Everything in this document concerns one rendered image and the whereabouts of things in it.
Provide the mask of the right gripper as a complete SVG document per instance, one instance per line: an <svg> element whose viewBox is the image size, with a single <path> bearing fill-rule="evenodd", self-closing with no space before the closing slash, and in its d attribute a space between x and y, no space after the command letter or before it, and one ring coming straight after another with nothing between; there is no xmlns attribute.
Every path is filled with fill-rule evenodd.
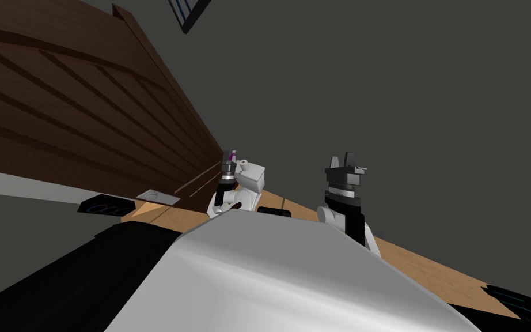
<svg viewBox="0 0 531 332"><path fill-rule="evenodd" d="M329 168L325 169L326 181L329 184L341 186L360 186L361 176L365 174L367 168L355 166L354 152L345 152L343 167L339 167L338 156L333 156L329 163Z"/></svg>

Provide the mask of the grey sink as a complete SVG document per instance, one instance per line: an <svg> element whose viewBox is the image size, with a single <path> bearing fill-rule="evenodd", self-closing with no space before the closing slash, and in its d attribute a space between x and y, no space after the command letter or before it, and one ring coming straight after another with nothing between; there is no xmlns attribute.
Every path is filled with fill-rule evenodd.
<svg viewBox="0 0 531 332"><path fill-rule="evenodd" d="M165 194L156 190L147 190L136 197L137 200L147 201L160 205L173 206L179 200L178 197Z"/></svg>

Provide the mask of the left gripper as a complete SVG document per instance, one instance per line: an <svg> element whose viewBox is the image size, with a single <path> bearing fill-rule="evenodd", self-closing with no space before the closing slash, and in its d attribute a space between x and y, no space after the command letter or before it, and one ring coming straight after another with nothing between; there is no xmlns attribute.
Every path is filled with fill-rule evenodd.
<svg viewBox="0 0 531 332"><path fill-rule="evenodd" d="M222 158L222 177L223 178L234 178L236 172L236 150L225 150L223 152Z"/></svg>

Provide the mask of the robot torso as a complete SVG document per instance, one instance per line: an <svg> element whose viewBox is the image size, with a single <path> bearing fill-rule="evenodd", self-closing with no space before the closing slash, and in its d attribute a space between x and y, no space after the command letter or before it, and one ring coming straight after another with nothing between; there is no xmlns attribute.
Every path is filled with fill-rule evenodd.
<svg viewBox="0 0 531 332"><path fill-rule="evenodd" d="M178 237L105 332L480 332L329 224L231 210Z"/></svg>

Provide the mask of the black cooktop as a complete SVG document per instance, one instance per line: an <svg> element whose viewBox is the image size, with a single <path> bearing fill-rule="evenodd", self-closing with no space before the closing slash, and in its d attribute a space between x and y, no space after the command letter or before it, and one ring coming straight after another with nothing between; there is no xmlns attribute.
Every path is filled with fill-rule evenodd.
<svg viewBox="0 0 531 332"><path fill-rule="evenodd" d="M136 205L133 200L99 194L82 201L77 212L123 217L133 212L135 209Z"/></svg>

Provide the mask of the brown wooden cabinet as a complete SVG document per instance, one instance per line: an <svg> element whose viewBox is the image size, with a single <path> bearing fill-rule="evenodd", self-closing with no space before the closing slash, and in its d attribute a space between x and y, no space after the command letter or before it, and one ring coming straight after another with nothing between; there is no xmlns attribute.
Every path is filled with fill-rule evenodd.
<svg viewBox="0 0 531 332"><path fill-rule="evenodd" d="M221 156L131 13L0 0L0 173L203 213Z"/></svg>

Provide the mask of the dark framed window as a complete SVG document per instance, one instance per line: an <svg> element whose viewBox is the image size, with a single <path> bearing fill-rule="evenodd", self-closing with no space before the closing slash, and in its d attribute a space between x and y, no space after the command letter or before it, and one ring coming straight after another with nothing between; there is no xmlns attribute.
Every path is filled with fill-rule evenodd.
<svg viewBox="0 0 531 332"><path fill-rule="evenodd" d="M187 34L212 0L168 0L173 14L181 28Z"/></svg>

